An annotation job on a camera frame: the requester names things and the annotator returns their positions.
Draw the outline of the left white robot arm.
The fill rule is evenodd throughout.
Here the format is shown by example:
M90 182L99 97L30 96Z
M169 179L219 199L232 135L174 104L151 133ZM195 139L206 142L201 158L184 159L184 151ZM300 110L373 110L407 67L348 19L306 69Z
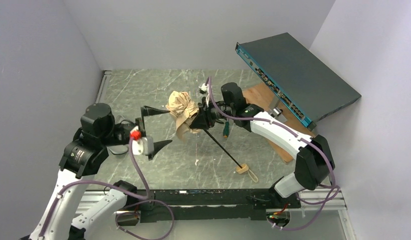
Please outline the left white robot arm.
M106 103L88 106L80 119L81 126L65 147L59 162L57 181L48 205L28 240L86 240L94 228L116 211L154 201L147 184L144 191L118 181L103 183L108 193L80 215L77 209L89 185L97 185L95 175L109 157L108 148L128 145L129 156L149 159L170 140L155 142L145 131L144 119L117 122Z

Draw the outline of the beige umbrella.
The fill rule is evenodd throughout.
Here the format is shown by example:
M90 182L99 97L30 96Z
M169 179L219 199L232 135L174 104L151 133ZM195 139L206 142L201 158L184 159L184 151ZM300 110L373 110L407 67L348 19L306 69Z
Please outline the beige umbrella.
M210 100L209 96L205 96L207 101ZM259 182L257 175L250 170L249 166L245 163L240 164L235 158L226 150L225 147L207 130L190 129L189 125L193 121L195 115L200 111L200 103L193 101L189 93L184 91L173 91L166 104L166 109L170 111L170 115L175 122L175 133L179 140L185 141L184 135L186 133L197 134L201 131L205 132L223 152L236 164L235 172L242 175L247 173L254 183Z

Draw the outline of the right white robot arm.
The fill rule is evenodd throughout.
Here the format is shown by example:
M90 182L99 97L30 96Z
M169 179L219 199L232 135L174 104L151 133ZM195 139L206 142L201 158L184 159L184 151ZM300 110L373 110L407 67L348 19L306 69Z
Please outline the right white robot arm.
M222 101L214 100L210 81L202 84L199 92L204 96L190 128L206 131L218 120L231 119L238 127L266 138L293 157L293 173L277 180L270 188L276 198L286 199L302 190L315 190L327 177L331 179L330 188L335 187L335 164L323 136L313 137L294 130L258 105L248 103L234 82L221 87Z

